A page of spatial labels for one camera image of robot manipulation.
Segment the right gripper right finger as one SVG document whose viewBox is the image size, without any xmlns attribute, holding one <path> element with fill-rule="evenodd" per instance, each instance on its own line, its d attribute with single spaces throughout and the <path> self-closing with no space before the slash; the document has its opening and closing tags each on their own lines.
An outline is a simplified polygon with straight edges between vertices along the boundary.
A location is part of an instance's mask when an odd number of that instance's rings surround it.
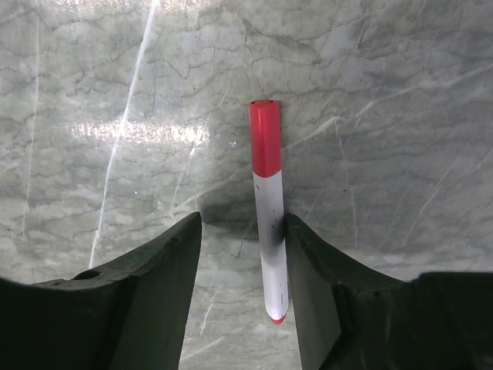
<svg viewBox="0 0 493 370">
<path fill-rule="evenodd" d="M 492 275 L 429 272 L 400 281 L 284 219 L 305 369 L 490 369 Z"/>
</svg>

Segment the red pen cap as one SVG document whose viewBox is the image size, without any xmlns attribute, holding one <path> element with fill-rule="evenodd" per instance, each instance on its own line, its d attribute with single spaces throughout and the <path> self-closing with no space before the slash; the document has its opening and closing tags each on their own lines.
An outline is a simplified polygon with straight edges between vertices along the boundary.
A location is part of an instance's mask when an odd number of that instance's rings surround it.
<svg viewBox="0 0 493 370">
<path fill-rule="evenodd" d="M 282 168 L 280 104 L 275 100 L 253 101 L 249 118 L 253 172 L 271 177 Z"/>
</svg>

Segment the white pen red tip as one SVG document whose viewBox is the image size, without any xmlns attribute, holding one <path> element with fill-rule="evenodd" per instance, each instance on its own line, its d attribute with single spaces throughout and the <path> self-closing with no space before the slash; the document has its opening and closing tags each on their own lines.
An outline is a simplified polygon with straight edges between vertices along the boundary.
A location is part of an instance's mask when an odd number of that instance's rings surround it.
<svg viewBox="0 0 493 370">
<path fill-rule="evenodd" d="M 279 325 L 289 308 L 282 173 L 271 177 L 254 174 L 253 185 L 264 304 L 271 321 Z"/>
</svg>

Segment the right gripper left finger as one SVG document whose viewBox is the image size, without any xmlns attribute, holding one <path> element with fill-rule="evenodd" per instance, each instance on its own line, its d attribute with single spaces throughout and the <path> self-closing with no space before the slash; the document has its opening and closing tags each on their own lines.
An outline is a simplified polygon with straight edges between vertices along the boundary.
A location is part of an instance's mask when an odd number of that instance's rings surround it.
<svg viewBox="0 0 493 370">
<path fill-rule="evenodd" d="M 2 279 L 1 367 L 178 368 L 201 239 L 194 212 L 72 279 Z"/>
</svg>

